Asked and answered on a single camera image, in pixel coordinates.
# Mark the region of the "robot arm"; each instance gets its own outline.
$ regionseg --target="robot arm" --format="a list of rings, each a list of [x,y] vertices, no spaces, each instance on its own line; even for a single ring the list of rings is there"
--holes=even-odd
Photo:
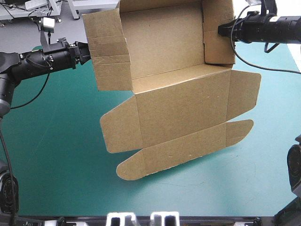
[[[69,44],[66,38],[47,44],[41,31],[42,49],[26,53],[0,52],[0,118],[10,111],[14,89],[22,80],[76,68],[91,59],[88,44],[76,41]]]

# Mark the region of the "cardboard box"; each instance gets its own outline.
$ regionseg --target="cardboard box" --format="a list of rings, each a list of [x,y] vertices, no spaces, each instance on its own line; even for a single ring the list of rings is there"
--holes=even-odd
[[[142,149],[117,168],[135,180],[242,140],[261,76],[232,70],[232,0],[122,0],[84,15],[98,88],[134,96],[101,118],[110,153]]]

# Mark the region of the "gray floor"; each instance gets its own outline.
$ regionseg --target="gray floor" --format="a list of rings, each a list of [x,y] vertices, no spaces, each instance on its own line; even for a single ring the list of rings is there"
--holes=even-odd
[[[66,37],[69,43],[87,41],[82,18],[73,19],[67,2],[63,2],[60,18],[62,22],[55,25],[55,33],[51,38],[53,42],[63,37]],[[0,27],[0,52],[22,53],[39,45],[40,33],[37,26],[29,20],[14,20],[13,23],[6,22],[5,27]]]

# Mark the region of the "green mat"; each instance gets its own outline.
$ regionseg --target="green mat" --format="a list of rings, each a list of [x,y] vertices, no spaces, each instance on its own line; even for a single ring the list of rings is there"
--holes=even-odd
[[[286,45],[269,55],[264,44],[238,44],[263,66],[295,69]],[[175,210],[181,215],[274,215],[294,195],[286,155],[301,133],[301,76],[271,73],[240,61],[237,70],[262,74],[258,105],[237,119],[255,126],[239,144],[138,181],[116,166],[133,152],[109,154],[99,119],[130,91],[97,91],[91,62],[53,73],[42,95],[12,110],[3,133],[20,186],[20,215],[106,215],[110,211]],[[35,96],[46,76],[23,81],[13,105]]]

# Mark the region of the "metal bracket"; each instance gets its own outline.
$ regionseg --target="metal bracket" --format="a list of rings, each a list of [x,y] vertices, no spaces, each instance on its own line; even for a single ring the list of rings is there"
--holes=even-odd
[[[150,217],[152,226],[180,226],[179,212],[153,212]]]
[[[109,213],[106,226],[140,226],[134,213]]]
[[[275,0],[261,0],[261,15],[266,16],[267,10],[269,14],[277,15],[277,5]]]

